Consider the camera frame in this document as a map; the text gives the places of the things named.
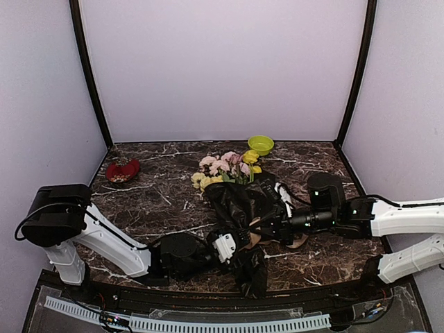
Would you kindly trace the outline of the yellow fake flower stem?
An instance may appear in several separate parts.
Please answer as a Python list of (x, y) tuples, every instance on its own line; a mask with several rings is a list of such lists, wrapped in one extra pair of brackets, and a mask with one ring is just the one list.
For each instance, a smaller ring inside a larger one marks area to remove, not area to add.
[(246, 151), (242, 155), (241, 171), (246, 175), (249, 182), (253, 182), (255, 175), (262, 173), (258, 165), (259, 153), (255, 150)]

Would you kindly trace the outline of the black wrapping paper sheet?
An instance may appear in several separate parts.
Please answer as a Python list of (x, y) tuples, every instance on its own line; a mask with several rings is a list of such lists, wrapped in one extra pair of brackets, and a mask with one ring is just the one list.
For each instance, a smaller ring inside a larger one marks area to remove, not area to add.
[(257, 246), (250, 246), (250, 224), (262, 218), (273, 208), (261, 185), (275, 185), (276, 177), (269, 172), (256, 175), (247, 185), (216, 182), (206, 186), (204, 194), (216, 212), (217, 227), (207, 236), (210, 246), (219, 235), (231, 234), (235, 252), (227, 262), (219, 262), (221, 271), (231, 273), (235, 284), (245, 298), (264, 298), (267, 290), (267, 267), (264, 255)]

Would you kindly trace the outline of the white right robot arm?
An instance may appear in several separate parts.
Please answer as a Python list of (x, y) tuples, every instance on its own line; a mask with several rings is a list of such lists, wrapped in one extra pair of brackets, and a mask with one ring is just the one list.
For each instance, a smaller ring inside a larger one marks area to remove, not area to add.
[(289, 245), (296, 233), (331, 232), (346, 239), (371, 239), (391, 234), (430, 236), (395, 253), (368, 259), (355, 284), (354, 295), (370, 300), (390, 284), (443, 263), (443, 199), (395, 203), (371, 194), (346, 199), (341, 179), (329, 173), (315, 173), (307, 180), (310, 201), (306, 209), (291, 205), (294, 195), (283, 184), (266, 181), (262, 186), (274, 211), (265, 222), (274, 240)]

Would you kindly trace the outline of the beige ribbon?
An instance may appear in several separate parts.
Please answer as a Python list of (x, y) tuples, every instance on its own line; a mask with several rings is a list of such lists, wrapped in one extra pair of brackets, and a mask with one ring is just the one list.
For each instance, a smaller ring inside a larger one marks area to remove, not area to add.
[(309, 236), (301, 232), (294, 232), (291, 229), (289, 220), (279, 219), (253, 219), (249, 226), (250, 242), (242, 249), (250, 250), (258, 245), (270, 245), (279, 243), (290, 250), (295, 250), (308, 240)]

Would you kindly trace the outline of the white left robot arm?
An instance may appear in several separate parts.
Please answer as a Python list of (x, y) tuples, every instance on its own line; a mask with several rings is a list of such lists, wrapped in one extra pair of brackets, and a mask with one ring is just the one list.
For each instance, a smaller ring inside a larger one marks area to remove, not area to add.
[(201, 240), (187, 232), (160, 237), (145, 245), (113, 225), (91, 201), (87, 185), (54, 185), (38, 189), (16, 241), (42, 248), (63, 283), (83, 302), (93, 302), (97, 286), (76, 245), (93, 250), (130, 279), (150, 287), (187, 280), (213, 268), (231, 269), (238, 252), (250, 243), (247, 230), (217, 230)]

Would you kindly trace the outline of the pink fake flower stem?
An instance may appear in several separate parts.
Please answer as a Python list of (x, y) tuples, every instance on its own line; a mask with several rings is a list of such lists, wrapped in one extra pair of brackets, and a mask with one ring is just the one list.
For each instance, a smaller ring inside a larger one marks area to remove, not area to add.
[(228, 163), (230, 173), (233, 176), (249, 176), (250, 167), (243, 161), (243, 156), (229, 151), (222, 155), (221, 160)]
[(229, 172), (230, 171), (230, 165), (225, 160), (218, 160), (215, 157), (212, 156), (206, 156), (199, 162), (199, 167), (202, 170), (205, 170), (205, 168), (208, 168), (209, 174), (212, 176), (215, 176), (220, 171), (223, 172)]

